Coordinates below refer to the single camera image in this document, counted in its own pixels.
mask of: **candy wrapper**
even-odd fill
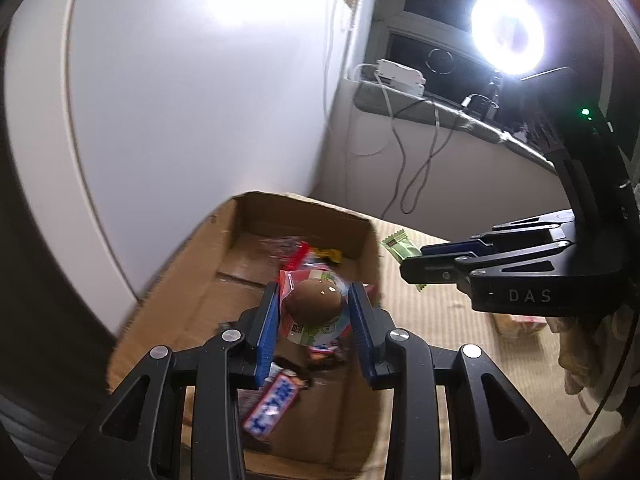
[[[409,256],[422,256],[420,249],[418,249],[414,243],[409,240],[409,237],[404,232],[404,229],[396,231],[392,235],[386,237],[380,244],[389,251],[396,259],[396,262],[401,264]],[[421,283],[416,285],[420,292],[426,287],[426,284]]]
[[[289,261],[303,246],[305,243],[308,248],[309,245],[303,242],[302,238],[298,236],[283,236],[281,238],[261,238],[260,244],[262,248],[267,251],[272,258],[276,258],[280,265],[284,265]]]
[[[345,339],[308,348],[306,368],[308,370],[331,370],[347,362],[348,346]]]
[[[282,301],[293,291],[297,283],[304,280],[330,280],[342,295],[342,311],[337,319],[320,326],[301,326],[296,323],[282,307]],[[330,343],[351,329],[349,309],[347,307],[348,287],[346,283],[330,270],[311,269],[280,271],[280,335],[291,342],[303,346],[315,346]]]
[[[264,384],[259,390],[238,390],[238,415],[240,420],[244,420],[251,409],[258,403],[267,388],[271,386],[276,376],[283,370],[276,363],[271,363],[269,375],[265,378]]]
[[[311,250],[320,260],[326,260],[335,265],[340,265],[342,262],[342,252],[338,249],[320,249],[318,247],[311,247]]]
[[[276,375],[242,422],[242,429],[257,440],[269,436],[298,395],[299,385],[287,371]]]
[[[517,339],[542,330],[546,319],[539,316],[515,316],[512,314],[493,314],[495,326],[502,337]]]

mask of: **snack packet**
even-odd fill
[[[318,247],[311,247],[311,250],[321,260],[329,260],[332,264],[340,265],[342,261],[342,251],[338,249],[320,249]]]
[[[269,436],[298,395],[300,388],[291,376],[292,372],[288,372],[282,370],[276,375],[242,422],[242,429],[257,440]]]
[[[391,253],[399,264],[409,256],[422,256],[420,249],[409,240],[404,229],[400,229],[386,237],[382,240],[381,245]],[[426,286],[425,283],[421,283],[420,285],[416,285],[415,288],[421,292]]]
[[[276,258],[281,265],[286,263],[300,247],[305,244],[298,236],[283,236],[281,238],[261,238],[262,248],[269,253],[271,258]]]
[[[542,330],[546,319],[540,316],[516,316],[515,314],[492,314],[495,326],[502,337],[517,339]]]
[[[308,370],[331,370],[347,362],[348,348],[338,340],[308,347],[306,368]]]

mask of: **cardboard box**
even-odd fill
[[[110,388],[153,346],[178,351],[202,345],[220,322],[236,320],[257,306],[278,271],[260,238],[282,236],[341,250],[338,273],[379,290],[378,244],[366,218],[289,196],[249,192],[231,198],[196,229],[161,273],[112,355]],[[304,352],[286,340],[276,347],[276,354],[298,364]],[[379,393],[362,378],[354,352],[345,367],[322,373],[321,384],[303,390],[271,433],[271,454],[245,450],[249,471],[312,480],[352,478],[361,470],[376,439]],[[190,441],[188,424],[183,437]]]

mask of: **black cable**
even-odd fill
[[[394,195],[391,197],[391,200],[386,205],[384,211],[382,212],[382,215],[380,215],[380,219],[381,220],[385,219],[386,213],[389,211],[389,209],[391,209],[391,206],[396,201],[396,198],[398,198],[398,193],[400,192],[400,181],[402,180],[402,174],[404,173],[404,168],[406,166],[406,151],[404,150],[404,145],[402,144],[402,139],[400,139],[400,136],[398,135],[398,132],[396,132],[396,127],[394,125],[394,118],[398,117],[398,115],[400,115],[402,112],[407,111],[409,108],[412,108],[415,105],[418,105],[418,104],[424,103],[424,102],[430,102],[430,101],[428,99],[420,99],[420,100],[414,101],[413,103],[405,106],[404,108],[400,108],[400,110],[398,110],[395,113],[395,115],[391,117],[391,131],[393,132],[394,137],[396,138],[396,141],[398,142],[398,146],[400,147],[400,153],[402,154],[402,164],[400,165],[400,171],[398,171],[398,177],[396,178],[396,184],[394,186]]]
[[[405,215],[410,215],[415,211],[415,208],[418,207],[418,201],[420,200],[420,195],[424,187],[427,185],[427,180],[429,179],[429,174],[431,172],[431,161],[436,157],[436,155],[438,155],[442,150],[444,150],[444,148],[447,146],[447,144],[451,140],[451,137],[453,136],[453,132],[455,131],[456,126],[458,126],[458,122],[460,122],[460,117],[462,117],[461,113],[459,113],[458,116],[456,117],[456,120],[453,121],[453,125],[449,130],[449,134],[447,135],[447,138],[444,140],[442,145],[434,152],[433,149],[438,139],[438,130],[436,129],[436,133],[433,136],[433,141],[431,142],[431,148],[429,151],[429,155],[427,156],[427,160],[425,160],[424,164],[421,165],[420,168],[418,168],[418,171],[415,172],[415,175],[409,181],[409,184],[407,184],[407,186],[404,188],[404,193],[402,193],[402,196],[400,197],[400,211],[402,211]],[[422,179],[422,183],[420,184],[420,187],[418,188],[418,191],[415,194],[414,203],[410,209],[405,211],[404,200],[406,199],[406,196],[409,194],[409,190],[414,185],[415,181],[418,179],[418,177],[420,176],[423,170],[425,170],[424,177]]]
[[[595,424],[596,419],[598,418],[598,415],[600,415],[600,412],[604,408],[604,405],[609,400],[609,397],[613,392],[613,388],[616,386],[616,382],[618,382],[618,378],[622,373],[622,368],[625,366],[626,358],[628,357],[629,351],[631,350],[631,343],[634,341],[634,336],[636,335],[636,327],[638,326],[638,319],[640,319],[640,306],[636,304],[634,306],[634,316],[631,320],[631,326],[629,327],[629,332],[626,336],[625,347],[622,349],[622,354],[620,355],[620,361],[618,362],[618,367],[616,368],[616,371],[613,372],[613,377],[611,378],[609,387],[607,388],[607,391],[604,393],[604,396],[602,397],[602,400],[600,401],[598,407],[596,408],[596,411],[593,412],[593,416],[591,417],[591,420],[587,424],[587,427],[584,428],[584,431],[582,432],[580,438],[576,441],[576,443],[574,444],[574,448],[569,453],[569,458],[571,458],[575,454],[575,452],[578,451],[580,444],[582,444],[584,439],[587,437],[587,434],[589,433],[590,429]]]

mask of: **white cable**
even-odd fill
[[[353,67],[353,70],[351,70],[351,80],[352,81],[358,81],[356,79],[356,74],[359,68],[362,68],[363,66],[372,66],[373,68],[378,68],[377,65],[373,64],[373,63],[360,63],[358,65],[356,65],[355,67]]]
[[[338,0],[334,0],[334,4],[331,9],[331,16],[325,20],[325,37],[328,36],[328,45],[324,51],[324,73],[322,74],[322,111],[324,112],[324,120],[326,121],[326,126],[329,132],[331,133],[331,126],[329,124],[329,111],[327,106],[327,94],[328,94],[328,86],[329,86],[329,68],[331,65],[331,56],[334,51],[334,27],[335,27],[335,11],[338,7]]]
[[[393,108],[391,107],[391,100],[389,99],[389,94],[386,91],[386,87],[385,85],[382,84],[382,81],[380,80],[380,76],[378,75],[377,71],[374,72],[373,75],[375,76],[376,81],[380,85],[380,89],[382,90],[382,93],[385,96],[386,110],[389,113],[389,120],[391,122],[391,131],[394,134],[396,141],[398,142],[398,147],[400,148],[400,154],[402,156],[402,163],[400,164],[398,179],[396,180],[396,184],[394,186],[394,194],[391,197],[391,200],[389,201],[389,203],[386,205],[384,211],[382,212],[382,215],[380,215],[380,219],[384,220],[386,213],[389,211],[389,209],[391,209],[391,206],[394,204],[394,202],[398,198],[398,193],[400,193],[400,181],[402,180],[402,174],[404,173],[404,168],[406,167],[406,150],[404,149],[404,145],[402,144],[402,139],[398,135],[398,132],[396,132],[396,125],[394,123],[394,111],[393,111]]]

